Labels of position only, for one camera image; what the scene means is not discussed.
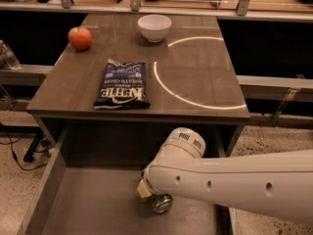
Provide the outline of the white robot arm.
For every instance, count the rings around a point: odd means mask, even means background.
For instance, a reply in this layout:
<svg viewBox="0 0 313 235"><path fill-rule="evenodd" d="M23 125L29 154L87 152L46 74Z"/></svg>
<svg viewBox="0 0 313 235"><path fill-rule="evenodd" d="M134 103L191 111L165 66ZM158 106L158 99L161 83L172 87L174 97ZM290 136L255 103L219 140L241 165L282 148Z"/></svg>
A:
<svg viewBox="0 0 313 235"><path fill-rule="evenodd" d="M206 158L204 140L178 127L143 170L142 198L171 195L313 223L313 152L310 150Z"/></svg>

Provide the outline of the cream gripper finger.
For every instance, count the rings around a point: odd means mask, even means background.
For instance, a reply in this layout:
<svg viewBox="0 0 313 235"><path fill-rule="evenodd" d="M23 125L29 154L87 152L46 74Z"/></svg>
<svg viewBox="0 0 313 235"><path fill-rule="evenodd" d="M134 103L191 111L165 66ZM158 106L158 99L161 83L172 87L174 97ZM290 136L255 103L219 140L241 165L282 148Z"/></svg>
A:
<svg viewBox="0 0 313 235"><path fill-rule="evenodd" d="M142 199L149 198L153 195L143 179L139 181L139 184L137 186L137 192Z"/></svg>

